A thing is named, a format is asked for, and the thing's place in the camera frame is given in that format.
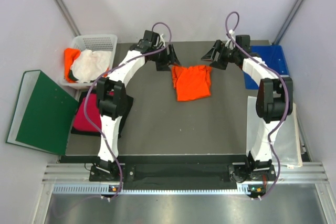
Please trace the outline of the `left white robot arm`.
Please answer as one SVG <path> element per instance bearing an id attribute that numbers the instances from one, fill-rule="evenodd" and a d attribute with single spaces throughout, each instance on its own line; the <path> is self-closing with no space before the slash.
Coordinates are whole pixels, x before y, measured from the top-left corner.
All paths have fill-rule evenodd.
<path id="1" fill-rule="evenodd" d="M 107 180 L 123 177 L 117 157 L 121 121 L 131 108 L 126 86 L 147 61 L 155 62 L 158 71 L 170 70 L 170 65 L 179 63 L 172 44 L 163 46 L 159 43 L 154 46 L 150 42 L 139 42 L 130 47 L 118 66 L 101 74 L 92 84 L 96 87 L 96 107 L 101 126 L 92 121 L 88 112 L 85 112 L 85 116 L 101 135 L 98 158 L 94 164 Z"/>

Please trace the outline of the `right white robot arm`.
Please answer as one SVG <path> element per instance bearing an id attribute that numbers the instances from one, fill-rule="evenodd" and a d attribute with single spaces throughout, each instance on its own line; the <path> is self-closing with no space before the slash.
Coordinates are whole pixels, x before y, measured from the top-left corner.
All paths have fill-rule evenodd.
<path id="1" fill-rule="evenodd" d="M 268 67 L 259 54 L 250 51 L 250 38 L 238 36 L 238 45 L 233 41 L 215 41 L 212 48 L 201 58 L 210 66 L 225 70 L 229 63 L 237 65 L 258 85 L 256 114 L 261 119 L 252 149 L 248 152 L 244 165 L 234 165 L 230 175 L 232 180 L 256 180 L 267 177 L 274 169 L 273 144 L 283 122 L 293 111 L 293 81 L 289 76 L 281 76 Z"/>

